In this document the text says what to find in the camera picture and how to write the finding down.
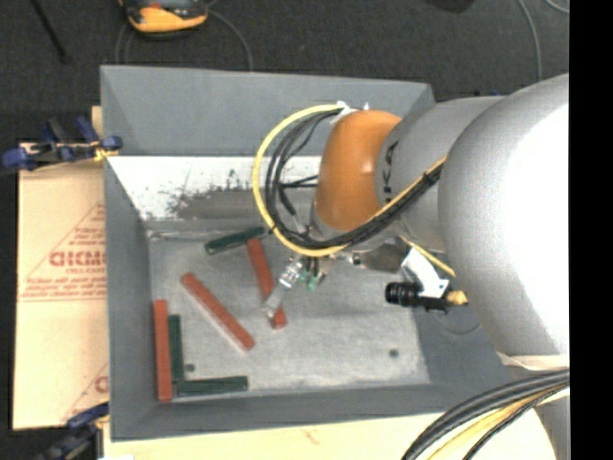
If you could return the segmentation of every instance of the blue clamp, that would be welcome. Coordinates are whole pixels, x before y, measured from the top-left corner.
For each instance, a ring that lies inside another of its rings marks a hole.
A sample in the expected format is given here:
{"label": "blue clamp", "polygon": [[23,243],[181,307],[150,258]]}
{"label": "blue clamp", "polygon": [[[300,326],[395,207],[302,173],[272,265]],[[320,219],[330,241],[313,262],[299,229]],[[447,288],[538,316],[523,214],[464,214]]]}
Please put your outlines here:
{"label": "blue clamp", "polygon": [[108,415],[108,402],[95,405],[66,423],[72,432],[53,443],[47,450],[38,454],[34,460],[72,460],[89,446],[101,439],[101,430],[94,424],[98,419]]}
{"label": "blue clamp", "polygon": [[119,136],[101,139],[84,116],[78,116],[75,127],[79,137],[69,139],[59,121],[56,118],[50,119],[42,129],[42,142],[28,149],[18,147],[5,151],[2,154],[2,166],[13,171],[33,171],[52,164],[94,158],[100,152],[118,151],[124,145]]}

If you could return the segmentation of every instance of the green wooden block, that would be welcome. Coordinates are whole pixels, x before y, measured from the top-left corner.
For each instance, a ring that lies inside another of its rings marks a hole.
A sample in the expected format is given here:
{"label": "green wooden block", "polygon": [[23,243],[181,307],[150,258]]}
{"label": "green wooden block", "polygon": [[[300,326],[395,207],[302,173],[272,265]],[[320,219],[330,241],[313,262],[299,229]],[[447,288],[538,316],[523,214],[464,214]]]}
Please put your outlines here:
{"label": "green wooden block", "polygon": [[169,315],[169,342],[172,381],[178,383],[185,379],[181,317],[179,315]]}
{"label": "green wooden block", "polygon": [[220,239],[209,241],[204,244],[204,248],[207,251],[207,254],[216,254],[224,250],[245,245],[249,239],[256,239],[257,237],[264,235],[264,233],[265,232],[262,227],[254,226],[243,230],[242,232],[237,232],[236,234],[227,235],[225,237],[221,237]]}
{"label": "green wooden block", "polygon": [[244,392],[249,389],[249,379],[244,376],[223,377],[219,379],[192,379],[180,381],[176,385],[179,396],[227,394]]}

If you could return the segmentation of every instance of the red stick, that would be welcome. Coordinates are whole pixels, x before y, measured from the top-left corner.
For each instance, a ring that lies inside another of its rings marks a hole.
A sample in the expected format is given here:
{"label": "red stick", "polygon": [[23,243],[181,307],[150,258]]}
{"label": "red stick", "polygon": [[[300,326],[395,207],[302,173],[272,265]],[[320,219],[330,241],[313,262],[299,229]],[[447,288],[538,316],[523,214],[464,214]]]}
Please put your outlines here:
{"label": "red stick", "polygon": [[170,373],[169,311],[166,300],[153,302],[153,330],[155,333],[155,366],[157,370],[157,398],[162,403],[172,400]]}
{"label": "red stick", "polygon": [[184,274],[181,284],[189,291],[192,296],[204,305],[214,318],[234,337],[238,343],[249,351],[256,344],[256,341],[228,312],[213,294],[191,273]]}
{"label": "red stick", "polygon": [[[266,254],[261,246],[260,239],[249,239],[247,241],[247,251],[249,252],[249,259],[251,260],[251,266],[253,266],[258,278],[258,285],[260,286],[260,293],[262,301],[270,294],[275,287],[275,278],[273,278],[266,260]],[[279,308],[275,314],[269,319],[270,325],[273,329],[281,329],[287,325],[287,318],[282,308]]]}

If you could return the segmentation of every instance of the cardboard sheet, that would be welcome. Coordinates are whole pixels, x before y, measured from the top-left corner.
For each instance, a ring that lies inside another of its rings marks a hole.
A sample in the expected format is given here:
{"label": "cardboard sheet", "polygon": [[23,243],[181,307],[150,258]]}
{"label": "cardboard sheet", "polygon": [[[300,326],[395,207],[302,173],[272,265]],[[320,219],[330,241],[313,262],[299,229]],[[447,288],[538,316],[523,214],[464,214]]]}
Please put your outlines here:
{"label": "cardboard sheet", "polygon": [[102,163],[19,175],[12,426],[108,400]]}

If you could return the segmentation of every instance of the black floor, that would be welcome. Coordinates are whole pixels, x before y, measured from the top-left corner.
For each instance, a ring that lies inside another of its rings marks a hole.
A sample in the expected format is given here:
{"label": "black floor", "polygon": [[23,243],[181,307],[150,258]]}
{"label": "black floor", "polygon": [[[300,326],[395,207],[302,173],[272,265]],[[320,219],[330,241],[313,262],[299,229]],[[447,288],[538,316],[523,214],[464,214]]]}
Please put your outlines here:
{"label": "black floor", "polygon": [[[570,14],[545,0],[218,0],[202,29],[164,42],[122,34],[115,0],[37,1],[70,62],[60,61],[30,0],[0,0],[0,152],[38,136],[52,115],[89,111],[100,100],[102,63],[247,68],[233,25],[256,71],[422,81],[439,101],[509,94],[569,71]],[[0,458],[7,460],[27,458],[60,434],[9,431],[14,180],[0,176]]]}

